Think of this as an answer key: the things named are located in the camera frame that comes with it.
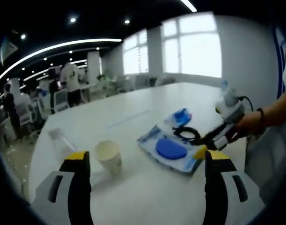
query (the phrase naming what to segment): blue round pad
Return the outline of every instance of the blue round pad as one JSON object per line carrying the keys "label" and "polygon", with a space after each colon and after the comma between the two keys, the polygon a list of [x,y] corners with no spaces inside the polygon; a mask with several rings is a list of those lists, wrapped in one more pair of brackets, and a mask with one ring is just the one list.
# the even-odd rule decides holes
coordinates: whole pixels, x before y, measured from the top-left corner
{"label": "blue round pad", "polygon": [[156,151],[160,156],[172,160],[183,158],[187,154],[185,147],[168,138],[161,138],[157,141]]}

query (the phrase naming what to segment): black ceiling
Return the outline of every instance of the black ceiling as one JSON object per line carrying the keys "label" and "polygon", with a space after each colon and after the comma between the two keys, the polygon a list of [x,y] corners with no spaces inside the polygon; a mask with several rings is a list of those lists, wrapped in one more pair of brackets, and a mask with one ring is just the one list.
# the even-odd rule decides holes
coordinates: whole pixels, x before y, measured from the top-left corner
{"label": "black ceiling", "polygon": [[[261,0],[190,0],[198,12],[213,11],[218,15],[236,15],[268,23],[265,4]],[[91,38],[120,38],[143,29],[160,24],[163,20],[190,13],[180,0],[107,0],[107,1],[40,1],[35,4],[19,2],[3,2],[4,18],[0,27],[0,43],[8,37],[18,50],[10,55],[4,65],[0,63],[0,74],[13,63],[36,50],[51,45]],[[71,16],[77,21],[69,23]],[[125,19],[131,22],[124,24]],[[27,38],[20,39],[25,33]],[[89,43],[61,47],[33,57],[11,70],[1,81],[0,87],[7,77],[18,76],[21,79],[31,75],[31,71],[42,71],[52,62],[63,64],[69,60],[69,50],[73,50],[72,58],[86,58],[87,50],[77,49],[101,47],[103,55],[119,43]]]}

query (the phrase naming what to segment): human arm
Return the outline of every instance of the human arm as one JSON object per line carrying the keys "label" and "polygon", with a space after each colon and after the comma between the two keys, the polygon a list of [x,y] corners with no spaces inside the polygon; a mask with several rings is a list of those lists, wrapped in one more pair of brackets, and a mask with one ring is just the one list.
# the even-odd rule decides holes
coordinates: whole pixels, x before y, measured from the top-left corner
{"label": "human arm", "polygon": [[237,124],[237,128],[256,131],[260,128],[268,128],[280,125],[286,121],[286,92],[271,106],[263,109],[264,117],[261,122],[261,113],[252,112],[246,114]]}

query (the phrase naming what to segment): round table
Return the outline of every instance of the round table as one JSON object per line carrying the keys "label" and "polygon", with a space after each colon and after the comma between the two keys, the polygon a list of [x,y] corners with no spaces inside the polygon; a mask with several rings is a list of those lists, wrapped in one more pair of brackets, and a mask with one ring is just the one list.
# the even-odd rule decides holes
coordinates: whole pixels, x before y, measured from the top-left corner
{"label": "round table", "polygon": [[[120,146],[121,174],[92,189],[90,210],[94,224],[201,224],[205,215],[205,163],[192,176],[181,175],[151,160],[136,140],[184,107],[192,113],[188,126],[206,134],[222,121],[214,109],[221,95],[219,88],[175,83],[97,100],[50,116],[32,156],[30,202],[35,198],[36,187],[60,167],[47,131],[61,128],[79,151],[91,151],[92,174],[103,172],[94,158],[94,146],[108,139]],[[244,169],[245,147],[246,140],[240,139],[223,150],[237,170]]]}

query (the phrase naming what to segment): white paper cup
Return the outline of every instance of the white paper cup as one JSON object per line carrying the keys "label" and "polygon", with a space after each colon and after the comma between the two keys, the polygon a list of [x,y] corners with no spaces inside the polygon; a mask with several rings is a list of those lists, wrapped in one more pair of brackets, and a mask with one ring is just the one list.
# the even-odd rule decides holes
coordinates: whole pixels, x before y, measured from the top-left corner
{"label": "white paper cup", "polygon": [[106,140],[95,146],[95,154],[101,165],[111,174],[118,175],[121,172],[121,154],[116,142]]}

